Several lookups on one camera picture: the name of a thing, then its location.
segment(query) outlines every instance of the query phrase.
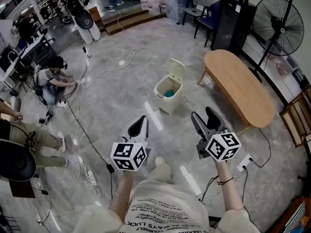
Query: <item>bracelet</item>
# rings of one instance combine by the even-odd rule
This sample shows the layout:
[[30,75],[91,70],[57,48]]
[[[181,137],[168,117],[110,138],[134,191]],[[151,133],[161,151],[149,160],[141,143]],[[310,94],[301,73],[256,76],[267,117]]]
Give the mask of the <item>bracelet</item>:
[[122,198],[117,192],[113,192],[115,195],[117,195],[121,200],[123,200],[125,203],[129,203],[129,201],[126,201],[124,198]]
[[217,183],[218,183],[218,185],[224,185],[224,184],[226,184],[227,182],[229,182],[229,181],[231,181],[231,180],[233,180],[233,177],[232,177],[230,180],[227,180],[227,181],[219,181],[219,182],[217,182]]

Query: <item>trash can lid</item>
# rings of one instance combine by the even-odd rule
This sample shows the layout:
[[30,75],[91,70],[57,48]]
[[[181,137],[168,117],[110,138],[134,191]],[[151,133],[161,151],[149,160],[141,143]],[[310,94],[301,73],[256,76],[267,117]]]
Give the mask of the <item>trash can lid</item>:
[[169,74],[177,81],[182,81],[185,76],[186,67],[178,60],[170,59],[168,63]]

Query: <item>khaki pants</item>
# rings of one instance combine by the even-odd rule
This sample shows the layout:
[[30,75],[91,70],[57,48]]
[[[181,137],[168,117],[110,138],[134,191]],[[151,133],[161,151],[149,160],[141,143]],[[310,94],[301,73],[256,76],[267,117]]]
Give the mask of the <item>khaki pants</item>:
[[166,164],[162,163],[161,165],[157,166],[149,175],[148,180],[159,181],[162,183],[169,183],[172,184],[172,170],[171,167]]
[[[34,124],[27,124],[22,122],[11,122],[11,131],[10,131],[10,141],[19,143],[24,145],[27,140],[27,136],[25,133],[30,137],[32,132],[35,132],[35,136],[33,138],[33,142],[36,145],[46,146],[52,149],[58,149],[62,143],[59,137],[53,136],[47,131],[41,129],[40,127]],[[61,157],[47,157],[43,156],[42,154],[30,150],[35,158],[35,163],[37,167],[51,167],[51,166],[64,166],[66,164],[66,159]]]

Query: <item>table leg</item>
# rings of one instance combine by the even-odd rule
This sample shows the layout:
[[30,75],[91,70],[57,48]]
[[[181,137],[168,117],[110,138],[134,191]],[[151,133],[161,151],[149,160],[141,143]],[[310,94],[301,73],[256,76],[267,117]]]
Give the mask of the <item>table leg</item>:
[[205,68],[204,68],[204,71],[203,71],[202,75],[200,76],[200,78],[199,78],[198,81],[196,82],[197,85],[200,85],[200,83],[201,83],[201,81],[202,81],[202,79],[203,79],[203,77],[204,77],[205,74],[206,74],[206,71],[205,71]]
[[240,137],[243,135],[246,131],[248,131],[251,128],[251,125],[246,125],[244,129],[242,129],[240,132],[237,133],[237,137]]

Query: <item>gray chair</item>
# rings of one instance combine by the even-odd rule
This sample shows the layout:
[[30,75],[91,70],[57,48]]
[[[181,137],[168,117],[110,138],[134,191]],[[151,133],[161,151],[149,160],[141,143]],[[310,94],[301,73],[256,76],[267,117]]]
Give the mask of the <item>gray chair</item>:
[[[194,17],[196,21],[197,18],[203,17],[205,10],[207,9],[207,13],[209,11],[209,6],[213,3],[213,0],[188,0],[187,5],[184,8],[185,14],[183,19],[183,25],[185,24],[187,14]],[[203,11],[194,7],[194,4],[203,6]]]

